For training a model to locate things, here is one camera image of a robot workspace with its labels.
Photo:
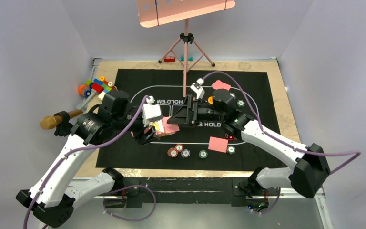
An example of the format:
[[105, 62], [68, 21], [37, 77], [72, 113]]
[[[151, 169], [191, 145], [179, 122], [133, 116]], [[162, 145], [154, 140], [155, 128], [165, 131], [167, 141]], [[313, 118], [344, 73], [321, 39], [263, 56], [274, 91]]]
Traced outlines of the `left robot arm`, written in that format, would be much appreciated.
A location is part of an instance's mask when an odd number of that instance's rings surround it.
[[130, 188], [138, 191], [139, 184], [125, 183], [123, 175], [113, 168], [106, 168], [77, 186], [71, 186], [71, 181], [95, 150], [111, 145], [128, 132], [140, 145], [156, 140], [153, 124], [163, 119], [153, 97], [145, 96], [138, 106], [133, 106], [129, 95], [121, 90], [108, 92], [100, 104], [80, 115], [74, 124], [67, 122], [65, 112], [59, 116], [67, 127], [62, 131], [61, 125], [56, 125], [55, 134], [67, 136], [63, 149], [33, 187], [16, 195], [28, 215], [51, 228], [62, 226], [74, 210], [96, 196], [118, 195]]

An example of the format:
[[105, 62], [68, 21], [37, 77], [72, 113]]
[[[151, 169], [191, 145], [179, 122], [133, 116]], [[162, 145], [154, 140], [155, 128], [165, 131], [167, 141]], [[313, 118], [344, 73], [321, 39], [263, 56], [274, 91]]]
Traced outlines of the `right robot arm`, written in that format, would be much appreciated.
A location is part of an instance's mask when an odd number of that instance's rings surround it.
[[196, 96], [186, 96], [167, 123], [183, 127], [218, 121], [226, 134], [264, 150], [286, 165], [258, 167], [242, 188], [248, 196], [276, 187], [292, 188], [305, 198], [313, 198], [331, 173], [323, 149], [317, 144], [306, 146], [275, 132], [269, 133], [255, 115], [239, 109], [235, 94], [227, 89], [215, 90], [212, 103], [206, 102], [202, 99], [202, 83], [199, 79], [191, 86]]

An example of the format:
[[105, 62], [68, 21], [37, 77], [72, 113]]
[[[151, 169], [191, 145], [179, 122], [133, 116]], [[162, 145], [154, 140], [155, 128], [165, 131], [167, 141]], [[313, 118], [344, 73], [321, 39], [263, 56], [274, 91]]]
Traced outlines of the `red poker chip stack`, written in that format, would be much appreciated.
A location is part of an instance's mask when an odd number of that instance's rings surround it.
[[171, 148], [167, 151], [167, 155], [168, 155], [169, 157], [174, 158], [174, 157], [177, 157], [177, 156], [179, 155], [179, 151], [178, 151], [176, 148], [171, 147]]

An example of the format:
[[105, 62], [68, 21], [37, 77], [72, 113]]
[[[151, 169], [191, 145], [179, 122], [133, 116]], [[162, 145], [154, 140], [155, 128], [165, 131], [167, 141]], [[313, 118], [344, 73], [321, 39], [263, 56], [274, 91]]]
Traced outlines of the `black red all-in triangle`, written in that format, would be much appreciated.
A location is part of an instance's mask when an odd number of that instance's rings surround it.
[[231, 136], [229, 134], [225, 134], [224, 138], [228, 141], [234, 141], [236, 140], [236, 138], [234, 136]]

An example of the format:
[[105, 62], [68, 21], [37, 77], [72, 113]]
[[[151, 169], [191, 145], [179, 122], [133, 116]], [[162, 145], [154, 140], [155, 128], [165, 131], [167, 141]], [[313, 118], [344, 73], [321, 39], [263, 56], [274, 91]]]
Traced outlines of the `blue poker chip stack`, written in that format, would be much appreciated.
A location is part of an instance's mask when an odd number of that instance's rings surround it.
[[181, 156], [183, 158], [188, 158], [189, 156], [191, 155], [191, 151], [188, 150], [188, 149], [184, 149], [182, 152], [181, 152]]

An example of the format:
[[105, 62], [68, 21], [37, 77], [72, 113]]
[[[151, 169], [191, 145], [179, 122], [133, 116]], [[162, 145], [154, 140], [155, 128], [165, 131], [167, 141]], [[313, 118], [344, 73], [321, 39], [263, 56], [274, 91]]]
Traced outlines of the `green poker chip stack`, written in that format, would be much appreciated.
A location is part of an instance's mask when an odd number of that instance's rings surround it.
[[208, 157], [208, 153], [207, 153], [207, 151], [206, 151], [206, 150], [201, 150], [201, 151], [199, 151], [198, 156], [199, 156], [199, 158], [201, 158], [201, 159], [205, 159], [205, 158], [207, 158], [207, 157]]

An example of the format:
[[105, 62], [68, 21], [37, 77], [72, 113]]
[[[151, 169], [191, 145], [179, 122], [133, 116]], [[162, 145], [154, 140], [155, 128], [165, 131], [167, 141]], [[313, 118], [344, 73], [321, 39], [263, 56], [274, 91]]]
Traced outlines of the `playing card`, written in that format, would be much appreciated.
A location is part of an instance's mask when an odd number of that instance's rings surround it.
[[225, 84], [224, 84], [224, 85], [222, 85], [222, 84], [221, 84], [221, 85], [217, 85], [217, 86], [215, 86], [215, 87], [214, 87], [214, 89], [215, 89], [215, 90], [218, 90], [218, 89], [225, 89], [225, 90], [228, 90], [228, 91], [230, 90], [230, 88], [231, 88], [231, 86], [230, 86], [230, 85], [228, 85], [228, 84], [227, 84], [227, 85], [225, 85]]
[[224, 83], [224, 82], [222, 82], [222, 81], [220, 81], [220, 80], [217, 80], [217, 81], [215, 81], [213, 84], [212, 84], [212, 88], [214, 89], [214, 87], [215, 86], [217, 86], [217, 85], [227, 85], [227, 83]]
[[208, 149], [216, 152], [226, 153], [228, 148], [228, 140], [211, 136], [209, 138]]

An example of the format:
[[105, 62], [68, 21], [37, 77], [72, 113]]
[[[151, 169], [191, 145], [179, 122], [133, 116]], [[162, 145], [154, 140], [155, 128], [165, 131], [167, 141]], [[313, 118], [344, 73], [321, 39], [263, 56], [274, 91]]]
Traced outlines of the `playing card deck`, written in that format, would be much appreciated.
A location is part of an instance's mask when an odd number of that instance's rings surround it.
[[163, 117], [161, 120], [152, 123], [152, 126], [155, 127], [156, 135], [161, 136], [167, 136], [167, 135], [173, 135], [176, 132], [180, 131], [180, 128], [176, 124], [168, 124], [167, 121], [171, 117]]

